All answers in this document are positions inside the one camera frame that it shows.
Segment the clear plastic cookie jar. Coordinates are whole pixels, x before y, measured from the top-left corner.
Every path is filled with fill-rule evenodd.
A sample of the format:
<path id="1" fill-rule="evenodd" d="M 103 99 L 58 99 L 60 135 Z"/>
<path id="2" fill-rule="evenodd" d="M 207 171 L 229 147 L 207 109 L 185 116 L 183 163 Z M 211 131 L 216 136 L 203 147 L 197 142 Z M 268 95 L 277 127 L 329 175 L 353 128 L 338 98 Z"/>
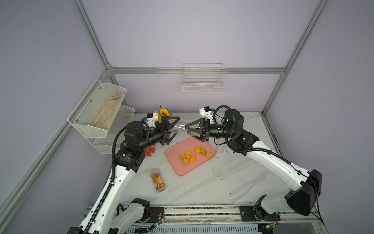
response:
<path id="1" fill-rule="evenodd" d="M 222 154 L 225 151 L 226 145 L 216 145 L 215 151 L 217 154 Z"/>

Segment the clear jar with brown cookies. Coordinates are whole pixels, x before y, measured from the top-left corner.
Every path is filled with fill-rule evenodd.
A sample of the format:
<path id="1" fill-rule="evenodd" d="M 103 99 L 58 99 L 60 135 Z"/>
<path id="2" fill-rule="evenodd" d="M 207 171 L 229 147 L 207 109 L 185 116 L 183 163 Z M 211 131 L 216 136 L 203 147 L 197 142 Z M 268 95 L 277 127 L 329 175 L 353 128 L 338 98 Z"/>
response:
<path id="1" fill-rule="evenodd" d="M 161 174 L 158 170 L 151 171 L 151 178 L 152 178 L 153 183 L 156 185 L 156 188 L 155 188 L 156 191 L 161 193 L 162 191 L 165 190 L 164 181 L 163 181 L 163 179 L 161 177 Z"/>

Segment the clear jar with orange cookies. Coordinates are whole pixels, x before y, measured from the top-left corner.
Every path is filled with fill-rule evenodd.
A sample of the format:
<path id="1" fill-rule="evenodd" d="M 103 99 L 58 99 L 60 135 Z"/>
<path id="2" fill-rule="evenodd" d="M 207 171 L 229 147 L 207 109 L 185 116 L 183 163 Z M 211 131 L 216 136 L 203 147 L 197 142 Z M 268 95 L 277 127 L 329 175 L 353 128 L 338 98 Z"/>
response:
<path id="1" fill-rule="evenodd" d="M 176 125 L 172 129 L 173 133 L 177 134 L 184 134 L 184 135 L 189 135 L 189 136 L 194 136 L 195 134 L 191 131 L 185 128 L 185 125 Z"/>

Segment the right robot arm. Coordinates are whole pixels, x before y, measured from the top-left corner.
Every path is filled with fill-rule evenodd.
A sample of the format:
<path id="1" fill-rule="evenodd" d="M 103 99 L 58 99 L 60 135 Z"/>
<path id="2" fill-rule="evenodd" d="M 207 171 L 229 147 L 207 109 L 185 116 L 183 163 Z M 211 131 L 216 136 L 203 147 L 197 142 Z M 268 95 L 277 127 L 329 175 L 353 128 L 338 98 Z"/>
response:
<path id="1" fill-rule="evenodd" d="M 313 209 L 320 211 L 322 174 L 319 171 L 309 171 L 272 151 L 256 135 L 244 129 L 244 116 L 236 109 L 227 105 L 216 109 L 207 106 L 199 112 L 200 119 L 185 125 L 187 131 L 194 133 L 194 138 L 202 142 L 211 138 L 224 139 L 225 145 L 234 153 L 255 160 L 288 186 L 282 193 L 262 195 L 252 208 L 253 219 L 265 221 L 288 210 L 304 216 L 312 214 Z"/>

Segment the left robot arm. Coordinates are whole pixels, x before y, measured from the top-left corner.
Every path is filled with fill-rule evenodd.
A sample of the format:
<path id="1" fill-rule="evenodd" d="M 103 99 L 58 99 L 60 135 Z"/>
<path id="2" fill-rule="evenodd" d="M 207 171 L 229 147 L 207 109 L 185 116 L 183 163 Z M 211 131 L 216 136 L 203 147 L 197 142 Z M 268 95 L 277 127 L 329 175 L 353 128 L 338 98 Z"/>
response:
<path id="1" fill-rule="evenodd" d="M 149 219 L 149 201 L 136 198 L 121 211 L 120 198 L 145 159 L 145 150 L 157 143 L 168 145 L 175 137 L 170 131 L 180 117 L 162 116 L 161 120 L 154 127 L 132 121 L 117 133 L 111 175 L 89 214 L 78 227 L 71 227 L 69 234 L 123 234 L 136 222 Z"/>

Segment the yellow sunflower bouquet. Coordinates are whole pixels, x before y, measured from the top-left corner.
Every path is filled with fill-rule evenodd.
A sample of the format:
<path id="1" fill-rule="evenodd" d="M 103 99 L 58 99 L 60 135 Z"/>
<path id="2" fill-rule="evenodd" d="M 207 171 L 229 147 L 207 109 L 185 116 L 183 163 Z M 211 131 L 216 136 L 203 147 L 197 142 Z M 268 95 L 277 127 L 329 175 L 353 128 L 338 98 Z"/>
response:
<path id="1" fill-rule="evenodd" d="M 161 116 L 171 117 L 172 116 L 172 113 L 170 112 L 170 110 L 164 105 L 160 105 L 160 108 L 156 111 L 156 113 L 158 114 L 159 117 Z"/>

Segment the red rubber glove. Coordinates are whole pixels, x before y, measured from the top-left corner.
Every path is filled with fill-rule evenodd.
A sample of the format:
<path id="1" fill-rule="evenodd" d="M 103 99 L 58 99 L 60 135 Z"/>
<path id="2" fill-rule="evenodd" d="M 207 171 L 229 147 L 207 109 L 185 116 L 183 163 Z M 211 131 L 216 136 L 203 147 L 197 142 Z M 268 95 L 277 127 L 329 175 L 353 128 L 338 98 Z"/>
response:
<path id="1" fill-rule="evenodd" d="M 151 157 L 155 153 L 155 147 L 151 146 L 144 150 L 147 157 Z"/>

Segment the pink plastic tray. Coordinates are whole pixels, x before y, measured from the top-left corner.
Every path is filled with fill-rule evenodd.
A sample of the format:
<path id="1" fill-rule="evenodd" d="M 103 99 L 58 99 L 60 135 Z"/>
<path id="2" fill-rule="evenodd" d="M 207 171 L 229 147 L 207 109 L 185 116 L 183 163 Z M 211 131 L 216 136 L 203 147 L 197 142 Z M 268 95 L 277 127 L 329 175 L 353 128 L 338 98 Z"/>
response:
<path id="1" fill-rule="evenodd" d="M 178 176 L 185 176 L 216 156 L 208 142 L 193 137 L 183 140 L 165 151 L 169 163 Z"/>

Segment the beige cloth in basket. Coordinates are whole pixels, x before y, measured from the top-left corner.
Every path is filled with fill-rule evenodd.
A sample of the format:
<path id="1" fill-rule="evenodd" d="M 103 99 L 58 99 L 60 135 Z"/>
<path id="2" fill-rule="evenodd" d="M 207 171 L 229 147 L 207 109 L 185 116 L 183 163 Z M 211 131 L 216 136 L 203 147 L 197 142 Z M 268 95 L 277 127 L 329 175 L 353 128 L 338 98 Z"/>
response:
<path id="1" fill-rule="evenodd" d="M 92 126 L 103 130 L 109 130 L 117 113 L 117 110 L 123 101 L 124 96 L 124 94 L 121 94 L 117 96 L 111 96 L 106 99 L 103 102 L 98 114 L 92 121 Z"/>

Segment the white mesh wall basket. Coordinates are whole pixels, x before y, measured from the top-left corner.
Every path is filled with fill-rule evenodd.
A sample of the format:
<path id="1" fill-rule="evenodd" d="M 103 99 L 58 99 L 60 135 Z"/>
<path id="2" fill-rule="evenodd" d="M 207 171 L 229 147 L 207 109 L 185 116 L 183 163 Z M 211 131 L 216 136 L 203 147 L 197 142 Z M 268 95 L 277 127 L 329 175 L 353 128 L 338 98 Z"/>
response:
<path id="1" fill-rule="evenodd" d="M 67 118 L 100 154 L 110 155 L 116 134 L 131 122 L 135 109 L 124 104 L 127 89 L 96 80 Z"/>

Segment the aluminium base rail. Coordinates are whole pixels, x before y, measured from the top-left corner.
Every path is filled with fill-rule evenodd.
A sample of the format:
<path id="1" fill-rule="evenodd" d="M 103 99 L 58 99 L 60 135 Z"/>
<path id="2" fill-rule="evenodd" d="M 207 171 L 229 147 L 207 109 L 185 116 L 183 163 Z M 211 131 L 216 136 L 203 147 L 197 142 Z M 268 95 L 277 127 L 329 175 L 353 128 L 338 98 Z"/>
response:
<path id="1" fill-rule="evenodd" d="M 316 209 L 276 212 L 256 220 L 252 204 L 150 206 L 137 201 L 108 213 L 92 208 L 70 234 L 327 234 Z"/>

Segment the aluminium frame profile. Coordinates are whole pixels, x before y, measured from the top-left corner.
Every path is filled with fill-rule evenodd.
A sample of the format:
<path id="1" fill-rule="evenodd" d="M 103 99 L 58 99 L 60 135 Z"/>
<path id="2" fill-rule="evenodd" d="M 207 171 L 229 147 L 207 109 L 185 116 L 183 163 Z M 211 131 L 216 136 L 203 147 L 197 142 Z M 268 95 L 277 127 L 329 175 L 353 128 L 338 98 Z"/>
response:
<path id="1" fill-rule="evenodd" d="M 48 163 L 51 161 L 52 157 L 55 155 L 56 151 L 60 148 L 63 141 L 66 139 L 69 132 L 76 127 L 76 120 L 74 116 L 78 114 L 78 111 L 83 109 L 85 101 L 89 98 L 91 93 L 95 92 L 97 87 L 100 87 L 100 82 L 105 81 L 107 78 L 110 78 L 113 83 L 116 83 L 115 75 L 116 74 L 198 74 L 198 75 L 211 75 L 211 74 L 280 74 L 281 77 L 278 80 L 273 92 L 270 95 L 269 100 L 267 101 L 262 113 L 265 114 L 270 109 L 273 101 L 275 100 L 276 95 L 280 91 L 281 86 L 284 84 L 286 78 L 288 77 L 291 69 L 296 63 L 299 55 L 307 44 L 308 39 L 310 38 L 313 30 L 316 27 L 316 24 L 323 15 L 329 1 L 319 1 L 313 14 L 307 23 L 306 28 L 304 29 L 301 38 L 299 39 L 289 61 L 284 68 L 214 68 L 214 67 L 169 67 L 169 68 L 156 68 L 156 67 L 111 67 L 102 46 L 98 40 L 97 34 L 93 29 L 93 25 L 89 19 L 88 13 L 84 6 L 83 1 L 73 1 L 73 6 L 75 7 L 81 22 L 88 33 L 88 36 L 94 45 L 95 51 L 98 53 L 98 56 L 101 62 L 104 64 L 104 70 L 100 74 L 97 81 L 89 88 L 88 92 L 84 95 L 82 100 L 78 103 L 77 107 L 73 110 L 70 117 L 62 125 L 57 134 L 52 138 L 47 147 L 43 150 L 40 157 L 32 165 L 30 170 L 26 173 L 24 178 L 17 185 L 15 190 L 12 192 L 10 197 L 1 207 L 1 223 L 6 226 L 7 223 L 15 216 L 19 211 L 20 207 L 24 204 L 25 199 L 28 197 L 31 189 L 34 187 L 35 183 L 41 176 L 41 173 L 45 170 Z"/>

